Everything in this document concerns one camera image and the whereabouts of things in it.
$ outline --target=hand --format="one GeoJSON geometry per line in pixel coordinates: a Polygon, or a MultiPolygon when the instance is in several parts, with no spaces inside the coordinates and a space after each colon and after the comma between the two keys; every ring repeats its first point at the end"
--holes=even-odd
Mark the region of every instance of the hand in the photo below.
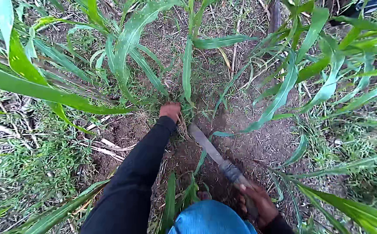
{"type": "Polygon", "coordinates": [[[179,102],[167,102],[160,108],[160,117],[168,116],[177,123],[178,115],[180,114],[181,106],[179,102]]]}
{"type": "Polygon", "coordinates": [[[263,228],[267,226],[278,215],[278,210],[271,200],[271,197],[266,193],[264,189],[251,183],[253,188],[246,187],[244,184],[239,186],[240,192],[247,195],[253,200],[253,203],[258,208],[259,219],[258,227],[263,228]]]}

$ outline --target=person's left hand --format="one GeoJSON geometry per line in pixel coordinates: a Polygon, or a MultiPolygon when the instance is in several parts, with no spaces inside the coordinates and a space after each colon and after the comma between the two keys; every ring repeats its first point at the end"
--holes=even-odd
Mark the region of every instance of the person's left hand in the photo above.
{"type": "Polygon", "coordinates": [[[178,115],[180,114],[181,106],[179,102],[167,102],[160,108],[160,117],[168,116],[177,123],[178,115]]]}

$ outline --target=black sleeve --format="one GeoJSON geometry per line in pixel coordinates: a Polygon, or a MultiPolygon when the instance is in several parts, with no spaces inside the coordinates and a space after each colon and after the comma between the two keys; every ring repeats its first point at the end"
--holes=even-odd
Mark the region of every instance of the black sleeve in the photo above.
{"type": "Polygon", "coordinates": [[[278,215],[266,227],[261,228],[263,234],[294,234],[282,215],[278,215]]]}
{"type": "Polygon", "coordinates": [[[146,234],[151,187],[175,126],[170,117],[160,117],[106,185],[101,199],[82,225],[81,234],[146,234]]]}

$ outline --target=machete handle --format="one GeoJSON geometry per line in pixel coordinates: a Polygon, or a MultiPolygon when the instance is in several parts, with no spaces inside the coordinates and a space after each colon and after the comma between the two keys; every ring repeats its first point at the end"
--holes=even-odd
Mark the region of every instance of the machete handle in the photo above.
{"type": "MultiPolygon", "coordinates": [[[[232,162],[229,160],[225,160],[222,164],[219,165],[219,170],[228,178],[230,182],[233,183],[233,185],[239,189],[239,186],[241,184],[244,184],[245,186],[253,189],[252,185],[249,183],[249,181],[243,176],[243,174],[240,172],[239,168],[237,168],[235,165],[233,165],[232,162]]],[[[254,204],[253,200],[249,196],[245,196],[245,205],[248,210],[249,215],[251,215],[253,218],[258,221],[259,219],[259,212],[258,208],[254,204]]]]}

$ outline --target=machete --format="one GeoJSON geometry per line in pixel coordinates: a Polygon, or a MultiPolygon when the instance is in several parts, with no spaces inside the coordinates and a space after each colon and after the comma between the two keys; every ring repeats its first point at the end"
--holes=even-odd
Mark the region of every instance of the machete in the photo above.
{"type": "MultiPolygon", "coordinates": [[[[224,160],[219,154],[213,144],[207,139],[204,133],[195,124],[190,124],[188,126],[188,132],[197,141],[199,145],[209,154],[209,156],[219,165],[219,170],[226,176],[226,178],[233,183],[233,185],[239,189],[240,184],[244,184],[247,187],[253,189],[249,181],[243,176],[240,170],[232,164],[228,159],[224,160]]],[[[259,213],[257,207],[254,205],[251,198],[246,196],[246,208],[248,213],[258,219],[259,213]]]]}

